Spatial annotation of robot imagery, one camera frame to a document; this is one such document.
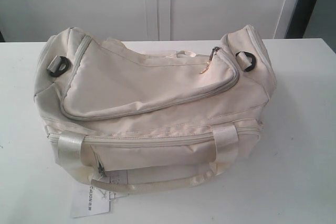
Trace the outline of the white paper hang tag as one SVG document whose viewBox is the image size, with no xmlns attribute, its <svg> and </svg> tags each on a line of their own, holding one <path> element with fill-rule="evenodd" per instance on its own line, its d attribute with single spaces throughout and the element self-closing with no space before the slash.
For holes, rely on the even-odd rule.
<svg viewBox="0 0 336 224">
<path fill-rule="evenodd" d="M 116 193 L 75 182 L 70 208 L 70 217 L 81 218 L 109 213 L 112 203 L 128 194 Z"/>
</svg>

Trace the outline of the cream fabric duffel bag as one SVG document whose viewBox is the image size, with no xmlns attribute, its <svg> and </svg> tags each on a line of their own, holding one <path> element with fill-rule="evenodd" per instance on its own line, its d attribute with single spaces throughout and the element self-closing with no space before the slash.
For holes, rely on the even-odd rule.
<svg viewBox="0 0 336 224">
<path fill-rule="evenodd" d="M 34 102 L 59 166 L 80 183 L 137 194 L 200 185 L 247 157 L 275 89 L 251 25 L 209 55 L 141 54 L 68 28 L 40 54 Z"/>
</svg>

